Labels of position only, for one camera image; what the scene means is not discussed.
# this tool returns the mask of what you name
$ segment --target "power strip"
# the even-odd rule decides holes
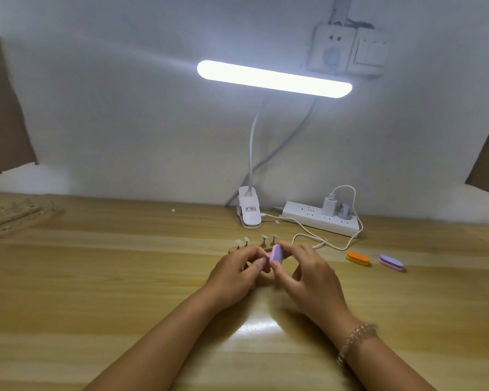
[[[336,215],[333,217],[323,215],[321,210],[318,207],[307,206],[306,204],[286,202],[282,217],[293,218],[303,225],[344,236],[351,237],[359,231],[359,223],[356,216],[352,215],[351,219],[345,220]]]

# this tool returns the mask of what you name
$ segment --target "lamp light bar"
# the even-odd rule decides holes
[[[305,77],[304,75],[262,70],[244,65],[203,60],[198,64],[200,76],[211,81],[263,87],[278,91],[304,93],[314,96],[339,98],[352,91],[347,82]]]

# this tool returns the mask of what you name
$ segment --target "hand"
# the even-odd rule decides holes
[[[253,289],[255,280],[268,262],[267,256],[258,245],[251,245],[221,258],[202,287],[213,300],[217,312],[239,302]]]
[[[275,279],[300,310],[340,348],[362,322],[349,311],[335,271],[309,245],[284,241],[280,245],[287,256],[295,257],[299,266],[290,277],[279,262],[270,261]]]

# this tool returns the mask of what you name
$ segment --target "purple nail buffer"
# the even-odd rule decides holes
[[[270,253],[270,260],[277,261],[279,263],[283,262],[283,248],[279,244],[275,244]]]
[[[398,272],[401,272],[404,269],[404,265],[402,262],[397,261],[396,259],[393,259],[389,256],[385,255],[380,255],[378,257],[378,261],[387,267],[390,267],[391,269],[397,270]]]

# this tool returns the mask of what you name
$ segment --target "forearm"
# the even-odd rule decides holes
[[[325,332],[340,349],[362,324],[364,322],[347,312],[330,322]],[[378,336],[367,336],[356,342],[347,353],[346,362],[369,391],[434,390]]]
[[[85,390],[168,389],[215,314],[210,297],[200,289],[105,369]]]

